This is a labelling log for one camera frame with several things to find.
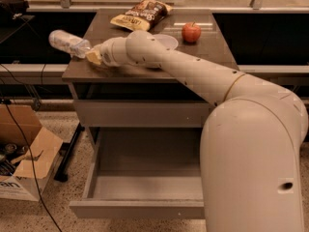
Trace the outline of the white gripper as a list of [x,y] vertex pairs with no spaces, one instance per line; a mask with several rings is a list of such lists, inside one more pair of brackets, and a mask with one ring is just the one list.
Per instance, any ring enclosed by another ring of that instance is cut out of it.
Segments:
[[126,38],[111,38],[98,48],[86,52],[87,60],[97,66],[102,62],[109,67],[120,67],[128,63],[126,54]]

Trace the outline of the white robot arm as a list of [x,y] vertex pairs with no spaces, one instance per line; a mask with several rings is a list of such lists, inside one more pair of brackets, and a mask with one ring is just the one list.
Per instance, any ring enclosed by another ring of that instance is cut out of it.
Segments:
[[111,38],[86,58],[160,68],[213,105],[200,143],[207,232],[304,232],[299,151],[308,113],[294,92],[167,47],[146,31]]

